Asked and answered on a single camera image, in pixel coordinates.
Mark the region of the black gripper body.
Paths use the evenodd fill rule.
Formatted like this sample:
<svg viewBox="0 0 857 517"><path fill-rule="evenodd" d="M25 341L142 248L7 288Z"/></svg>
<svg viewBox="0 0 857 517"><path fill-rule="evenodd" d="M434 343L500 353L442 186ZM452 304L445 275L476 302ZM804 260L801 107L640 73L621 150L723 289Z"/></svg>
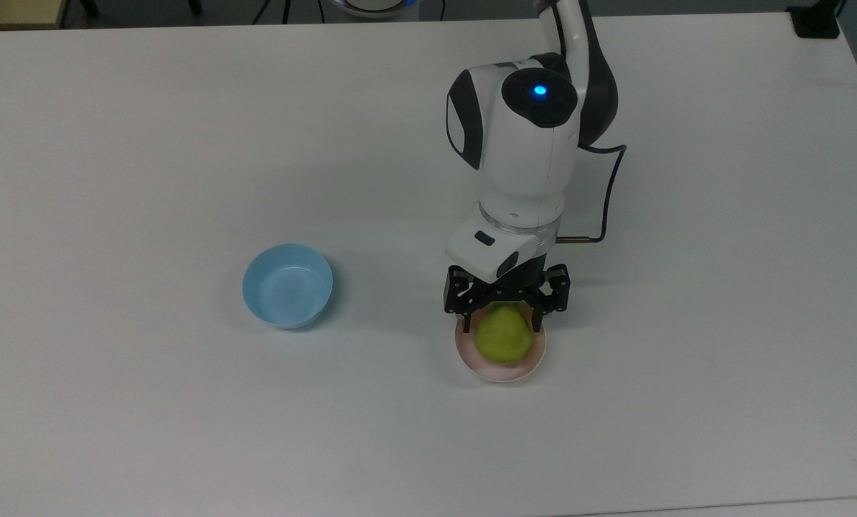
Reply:
<svg viewBox="0 0 857 517"><path fill-rule="evenodd" d="M543 293L544 265L547 255L536 256L507 272L493 284L485 284L480 279L472 282L470 301L480 304L491 302L539 302L546 298Z"/></svg>

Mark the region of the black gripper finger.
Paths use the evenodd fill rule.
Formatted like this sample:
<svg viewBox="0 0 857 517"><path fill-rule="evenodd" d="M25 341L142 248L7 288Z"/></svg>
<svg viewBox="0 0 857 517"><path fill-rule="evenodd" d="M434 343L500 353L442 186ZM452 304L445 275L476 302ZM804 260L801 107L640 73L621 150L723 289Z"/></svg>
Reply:
<svg viewBox="0 0 857 517"><path fill-rule="evenodd" d="M553 313L563 313L568 307L571 278L563 263L544 269L535 281L531 294L531 327L534 333L543 329L543 318Z"/></svg>
<svg viewBox="0 0 857 517"><path fill-rule="evenodd" d="M449 266L443 290L443 310L459 318L462 333L471 332L474 314L483 307L484 282L462 267Z"/></svg>

